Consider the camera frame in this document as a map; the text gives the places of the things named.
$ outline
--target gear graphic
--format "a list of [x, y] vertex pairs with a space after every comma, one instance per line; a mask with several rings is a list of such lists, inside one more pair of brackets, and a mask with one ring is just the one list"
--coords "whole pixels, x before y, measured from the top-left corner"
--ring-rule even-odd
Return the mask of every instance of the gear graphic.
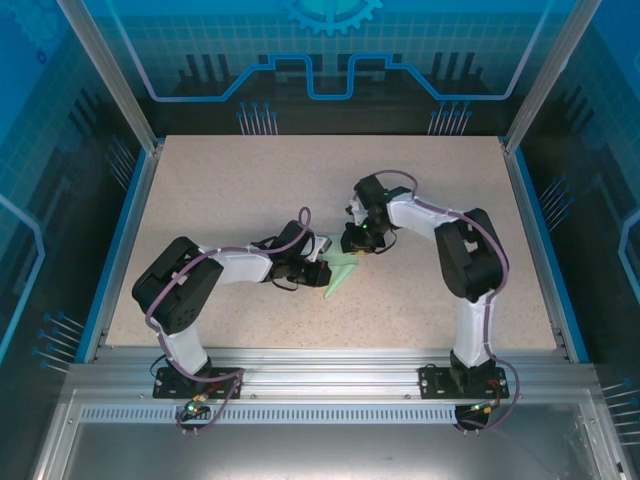
[[0, 14], [13, 13], [22, 33], [38, 49], [47, 51], [59, 31], [59, 14], [54, 0], [0, 0]]
[[281, 0], [289, 12], [289, 20], [297, 21], [300, 28], [310, 27], [314, 35], [326, 32], [332, 36], [336, 30], [346, 35], [349, 28], [360, 28], [363, 20], [373, 18], [373, 10], [382, 7], [381, 0]]

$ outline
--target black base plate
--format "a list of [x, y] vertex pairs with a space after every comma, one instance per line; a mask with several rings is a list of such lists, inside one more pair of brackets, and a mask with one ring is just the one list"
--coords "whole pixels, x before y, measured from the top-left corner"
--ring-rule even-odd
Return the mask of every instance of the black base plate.
[[496, 397], [494, 389], [487, 384], [488, 380], [503, 381], [500, 387], [500, 399], [509, 398], [509, 386], [506, 381], [504, 369], [495, 367], [484, 383], [468, 386], [464, 392], [460, 392], [451, 378], [449, 367], [427, 366], [418, 369], [418, 382], [420, 384], [420, 396], [423, 400], [450, 400], [450, 399], [484, 399], [493, 400]]
[[[229, 373], [237, 372], [237, 368], [214, 368], [211, 373], [220, 376], [227, 375]], [[190, 399], [193, 398], [197, 392], [195, 391], [195, 384], [187, 387], [182, 381], [183, 377], [173, 368], [164, 367], [158, 369], [156, 374], [156, 383], [153, 386], [153, 398], [171, 398], [171, 399]], [[210, 400], [223, 400], [227, 397], [229, 389], [233, 387], [234, 379], [225, 380], [220, 383], [220, 386], [213, 392], [209, 393]], [[231, 396], [231, 399], [240, 398], [240, 390], [242, 385], [236, 388], [236, 391]]]

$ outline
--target glass panel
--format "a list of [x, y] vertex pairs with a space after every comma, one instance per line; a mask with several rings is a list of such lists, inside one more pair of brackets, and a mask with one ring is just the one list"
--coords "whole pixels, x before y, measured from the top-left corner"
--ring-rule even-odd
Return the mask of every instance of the glass panel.
[[522, 144], [589, 356], [620, 385], [615, 413], [637, 410], [624, 381], [640, 384], [638, 18], [637, 3], [602, 2]]
[[27, 478], [140, 147], [55, 2], [0, 1], [0, 70], [0, 458]]
[[159, 135], [495, 135], [574, 1], [87, 4]]

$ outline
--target enclosure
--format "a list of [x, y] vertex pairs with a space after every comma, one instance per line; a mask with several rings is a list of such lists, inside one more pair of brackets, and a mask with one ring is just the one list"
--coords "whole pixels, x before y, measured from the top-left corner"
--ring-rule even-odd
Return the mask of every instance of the enclosure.
[[[622, 0], [0, 0], [5, 477], [636, 478], [639, 19]], [[513, 414], [462, 432], [459, 403], [421, 398], [456, 309], [436, 246], [400, 229], [329, 299], [216, 287], [200, 339], [246, 374], [183, 436], [136, 279], [177, 237], [248, 245], [303, 205], [338, 234], [389, 168], [491, 215]]]

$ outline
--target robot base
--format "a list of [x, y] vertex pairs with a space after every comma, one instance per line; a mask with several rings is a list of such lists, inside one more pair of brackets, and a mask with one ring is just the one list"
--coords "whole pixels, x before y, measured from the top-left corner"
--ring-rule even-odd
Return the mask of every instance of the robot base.
[[486, 372], [482, 381], [470, 383], [464, 389], [458, 387], [451, 376], [450, 367], [427, 365], [418, 369], [420, 396], [423, 400], [494, 400], [495, 389], [488, 383], [496, 380], [500, 385], [500, 399], [509, 398], [509, 386], [504, 369], [494, 367]]
[[[212, 369], [212, 375], [210, 376], [227, 375], [237, 370], [237, 368], [215, 368]], [[188, 400], [202, 393], [204, 390], [208, 390], [207, 387], [214, 387], [213, 390], [208, 393], [209, 399], [224, 400], [229, 390], [233, 387], [233, 381], [234, 379], [226, 380], [218, 384], [196, 383], [185, 379], [185, 377], [173, 368], [163, 367], [158, 369], [158, 373], [156, 374], [156, 382], [153, 386], [153, 398]], [[236, 391], [231, 396], [232, 400], [240, 398], [241, 388], [242, 385], [236, 388]]]

